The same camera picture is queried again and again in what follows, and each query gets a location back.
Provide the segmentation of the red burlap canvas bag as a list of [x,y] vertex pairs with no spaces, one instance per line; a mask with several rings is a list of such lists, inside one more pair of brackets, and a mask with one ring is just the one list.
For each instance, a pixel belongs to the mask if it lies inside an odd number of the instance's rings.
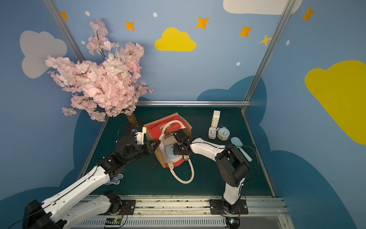
[[[158,119],[154,122],[145,124],[144,127],[146,127],[147,129],[146,137],[148,140],[160,140],[161,142],[164,143],[165,147],[177,143],[177,141],[173,136],[173,132],[177,130],[183,130],[186,134],[191,136],[191,129],[192,129],[192,126],[178,113],[174,113],[164,118]],[[178,158],[168,159],[166,157],[166,154],[163,155],[160,152],[159,148],[157,148],[154,154],[158,159],[159,163],[162,165],[162,167],[168,168],[170,170],[170,173],[175,177],[177,181],[179,181],[182,184],[189,184],[193,181],[194,168],[188,156],[179,155]],[[174,172],[174,168],[180,166],[185,161],[189,163],[191,169],[191,178],[189,180],[180,179]]]

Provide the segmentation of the pink round alarm clock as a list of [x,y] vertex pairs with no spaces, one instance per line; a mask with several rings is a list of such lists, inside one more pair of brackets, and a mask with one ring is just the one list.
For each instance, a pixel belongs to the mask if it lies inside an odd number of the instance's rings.
[[163,143],[163,142],[160,142],[159,150],[160,150],[160,152],[161,152],[163,155],[165,155],[165,146],[164,146],[164,143]]

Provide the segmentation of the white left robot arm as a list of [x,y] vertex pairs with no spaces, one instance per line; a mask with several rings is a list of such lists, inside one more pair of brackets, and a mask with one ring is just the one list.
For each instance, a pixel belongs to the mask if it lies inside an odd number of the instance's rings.
[[127,165],[142,156],[153,154],[159,140],[140,143],[134,136],[125,136],[116,149],[102,159],[85,176],[58,194],[42,201],[29,203],[24,211],[24,229],[68,229],[99,214],[123,213],[125,207],[114,191],[107,191],[82,205],[78,203],[100,186],[124,172]]

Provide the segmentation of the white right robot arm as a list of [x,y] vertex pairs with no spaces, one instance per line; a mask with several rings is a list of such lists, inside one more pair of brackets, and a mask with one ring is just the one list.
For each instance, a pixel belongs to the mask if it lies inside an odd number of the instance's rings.
[[250,170],[250,163],[234,144],[221,146],[187,135],[183,130],[173,132],[177,141],[173,153],[190,159],[198,154],[213,160],[226,183],[222,200],[214,206],[218,214],[241,214],[246,204],[241,200],[241,189]]

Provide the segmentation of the blue twin-bell alarm clock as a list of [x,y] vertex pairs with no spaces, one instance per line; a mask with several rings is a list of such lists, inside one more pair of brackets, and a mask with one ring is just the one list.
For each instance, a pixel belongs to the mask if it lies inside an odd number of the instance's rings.
[[230,136],[230,131],[224,126],[219,126],[216,132],[217,138],[221,141],[227,141]]

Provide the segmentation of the white rectangular alarm clock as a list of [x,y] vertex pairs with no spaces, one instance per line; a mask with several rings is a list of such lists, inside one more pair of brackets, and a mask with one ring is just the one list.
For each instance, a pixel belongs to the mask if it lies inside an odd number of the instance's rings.
[[208,138],[209,139],[216,139],[217,136],[217,128],[216,127],[210,127],[208,130]]

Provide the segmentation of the tall white box clock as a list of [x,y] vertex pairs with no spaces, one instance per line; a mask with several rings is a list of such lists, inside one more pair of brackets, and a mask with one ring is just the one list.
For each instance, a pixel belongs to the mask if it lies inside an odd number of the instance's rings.
[[211,121],[211,127],[213,127],[213,128],[217,128],[218,127],[218,123],[219,123],[219,119],[220,119],[220,114],[221,114],[221,111],[218,111],[218,110],[214,110],[213,111],[213,117],[212,117],[212,121]]

